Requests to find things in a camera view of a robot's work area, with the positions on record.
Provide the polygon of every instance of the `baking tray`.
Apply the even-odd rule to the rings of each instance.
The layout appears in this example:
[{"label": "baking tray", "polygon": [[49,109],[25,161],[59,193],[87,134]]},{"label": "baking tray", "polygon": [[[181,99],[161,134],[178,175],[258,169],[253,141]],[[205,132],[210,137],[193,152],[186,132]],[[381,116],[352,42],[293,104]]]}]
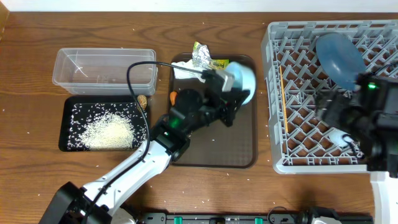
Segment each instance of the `baking tray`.
[{"label": "baking tray", "polygon": [[118,111],[120,115],[131,118],[131,124],[134,126],[132,148],[139,147],[141,142],[146,138],[147,131],[144,119],[131,96],[72,96],[65,101],[63,107],[60,139],[58,142],[59,149],[64,152],[90,151],[85,146],[77,146],[75,139],[85,131],[83,126],[87,124],[87,118],[90,115],[101,114],[104,110],[110,113]]},{"label": "baking tray", "polygon": [[[252,58],[246,55],[211,55],[212,59],[229,59],[239,62],[256,72]],[[172,62],[187,62],[192,54],[178,54]],[[206,85],[196,78],[174,79],[174,70],[170,70],[170,85],[168,109],[170,109],[170,92],[184,88],[198,90],[201,94]],[[193,132],[190,147],[182,157],[174,163],[175,166],[192,167],[223,167],[245,169],[257,161],[257,109],[256,95],[236,113],[232,127],[227,128],[221,121],[215,121],[210,127]]]}]

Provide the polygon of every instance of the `wooden table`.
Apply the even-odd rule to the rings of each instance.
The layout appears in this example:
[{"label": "wooden table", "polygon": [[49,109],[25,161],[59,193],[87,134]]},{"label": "wooden table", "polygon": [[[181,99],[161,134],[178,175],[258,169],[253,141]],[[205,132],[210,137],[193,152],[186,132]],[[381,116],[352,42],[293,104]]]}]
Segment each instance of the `wooden table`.
[{"label": "wooden table", "polygon": [[[191,52],[194,41],[207,44],[213,54],[246,54],[257,63],[258,161],[246,170],[171,166],[129,203],[142,211],[170,213],[267,213],[276,205],[289,210],[319,205],[373,214],[367,174],[279,175],[273,170],[260,42],[272,21],[393,18],[397,14],[12,12],[0,42],[1,222],[37,223],[61,185],[82,186],[130,155],[58,150],[63,103],[70,96],[52,83],[59,49],[154,49],[157,60],[170,62]],[[158,79],[152,103],[165,105],[169,69],[159,67]]]}]

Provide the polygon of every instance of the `white plastic crate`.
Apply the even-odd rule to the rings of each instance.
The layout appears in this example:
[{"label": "white plastic crate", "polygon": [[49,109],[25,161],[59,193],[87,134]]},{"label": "white plastic crate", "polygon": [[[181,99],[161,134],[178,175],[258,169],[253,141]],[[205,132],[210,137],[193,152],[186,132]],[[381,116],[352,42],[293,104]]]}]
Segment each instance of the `white plastic crate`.
[{"label": "white plastic crate", "polygon": [[[273,22],[261,43],[264,78],[269,100],[272,163],[280,174],[358,173],[366,165],[349,147],[329,140],[333,128],[315,118],[312,96],[338,90],[323,71],[315,43],[325,34],[345,35],[362,53],[367,70],[398,61],[398,21]],[[286,131],[279,67],[284,79]],[[377,75],[398,77],[398,68]]]}]

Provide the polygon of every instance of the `aluminum foil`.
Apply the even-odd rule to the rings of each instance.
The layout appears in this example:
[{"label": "aluminum foil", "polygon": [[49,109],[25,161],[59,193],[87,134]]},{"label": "aluminum foil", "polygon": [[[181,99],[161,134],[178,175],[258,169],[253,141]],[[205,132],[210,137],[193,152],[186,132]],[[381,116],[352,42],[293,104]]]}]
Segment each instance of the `aluminum foil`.
[{"label": "aluminum foil", "polygon": [[194,67],[211,69],[211,57],[207,45],[195,42],[193,45],[192,62]]}]

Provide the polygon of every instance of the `clear plastic container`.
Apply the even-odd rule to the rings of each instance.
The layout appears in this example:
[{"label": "clear plastic container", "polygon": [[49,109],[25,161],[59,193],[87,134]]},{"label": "clear plastic container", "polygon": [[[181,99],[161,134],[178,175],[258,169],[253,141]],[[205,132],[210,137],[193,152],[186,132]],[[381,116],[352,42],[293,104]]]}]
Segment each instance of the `clear plastic container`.
[{"label": "clear plastic container", "polygon": [[[151,49],[71,49],[58,51],[52,81],[74,95],[129,95],[126,72],[135,62],[156,61]],[[130,71],[137,95],[153,95],[156,65],[138,65]]]}]

